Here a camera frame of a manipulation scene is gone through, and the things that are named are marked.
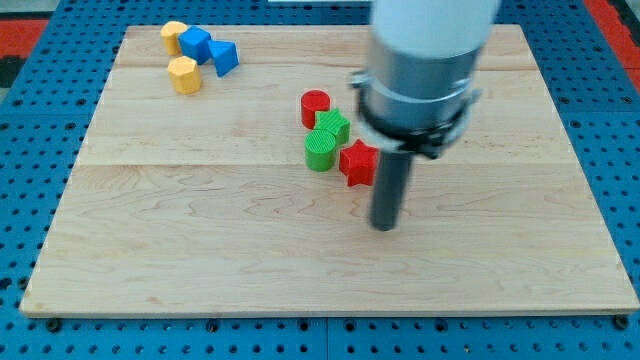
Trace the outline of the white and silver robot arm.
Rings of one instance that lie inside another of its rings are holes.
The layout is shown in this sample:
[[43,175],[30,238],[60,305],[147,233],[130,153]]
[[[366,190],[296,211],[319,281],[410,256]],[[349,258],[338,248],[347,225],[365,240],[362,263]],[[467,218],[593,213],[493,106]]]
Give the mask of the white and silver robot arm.
[[375,0],[354,73],[365,138],[385,153],[437,158],[465,132],[478,57],[500,0]]

